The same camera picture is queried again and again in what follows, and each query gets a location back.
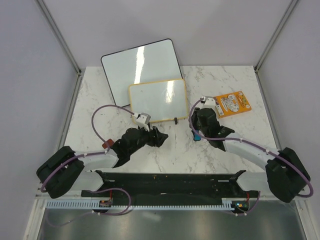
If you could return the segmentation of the blue whiteboard eraser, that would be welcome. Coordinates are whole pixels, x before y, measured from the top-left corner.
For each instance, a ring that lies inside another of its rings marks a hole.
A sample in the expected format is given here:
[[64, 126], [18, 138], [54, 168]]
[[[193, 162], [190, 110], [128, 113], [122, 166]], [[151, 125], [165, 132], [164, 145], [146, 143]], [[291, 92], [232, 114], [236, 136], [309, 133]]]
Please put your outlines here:
[[195, 141], [195, 142], [198, 142], [198, 141], [200, 141], [202, 138], [198, 135], [198, 134], [196, 134], [196, 133], [192, 133], [193, 134], [193, 140]]

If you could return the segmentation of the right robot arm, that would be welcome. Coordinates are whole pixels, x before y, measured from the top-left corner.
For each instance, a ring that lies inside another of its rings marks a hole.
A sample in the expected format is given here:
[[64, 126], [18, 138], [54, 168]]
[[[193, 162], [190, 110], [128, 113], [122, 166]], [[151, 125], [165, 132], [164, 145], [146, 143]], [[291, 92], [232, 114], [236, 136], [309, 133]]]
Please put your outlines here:
[[311, 178], [296, 152], [291, 148], [269, 150], [219, 123], [212, 108], [193, 107], [189, 116], [194, 137], [207, 140], [223, 152], [237, 155], [261, 168], [261, 172], [240, 170], [229, 184], [235, 197], [245, 192], [269, 192], [284, 203], [294, 198], [309, 198], [314, 190]]

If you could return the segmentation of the yellow framed whiteboard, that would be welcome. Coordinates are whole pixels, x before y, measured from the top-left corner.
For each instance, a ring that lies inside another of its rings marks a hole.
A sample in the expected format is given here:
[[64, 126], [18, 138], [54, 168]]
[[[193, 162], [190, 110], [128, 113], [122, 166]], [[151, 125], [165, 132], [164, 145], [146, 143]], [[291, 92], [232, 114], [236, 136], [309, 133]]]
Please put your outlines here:
[[148, 114], [150, 122], [185, 119], [189, 115], [185, 80], [169, 79], [128, 87], [131, 111]]

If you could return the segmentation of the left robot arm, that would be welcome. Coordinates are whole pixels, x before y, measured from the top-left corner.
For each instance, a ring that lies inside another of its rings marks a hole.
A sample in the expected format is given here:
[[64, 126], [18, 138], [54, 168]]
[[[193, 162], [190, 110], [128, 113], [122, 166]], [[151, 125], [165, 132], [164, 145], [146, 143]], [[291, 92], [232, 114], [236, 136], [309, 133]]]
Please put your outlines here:
[[150, 130], [131, 127], [104, 150], [76, 152], [70, 146], [63, 146], [37, 169], [36, 175], [42, 183], [40, 191], [48, 193], [52, 199], [71, 189], [88, 190], [104, 197], [110, 191], [109, 183], [96, 173], [93, 180], [85, 185], [80, 179], [85, 178], [86, 172], [121, 167], [144, 146], [159, 148], [168, 138], [169, 135], [160, 132], [156, 126]]

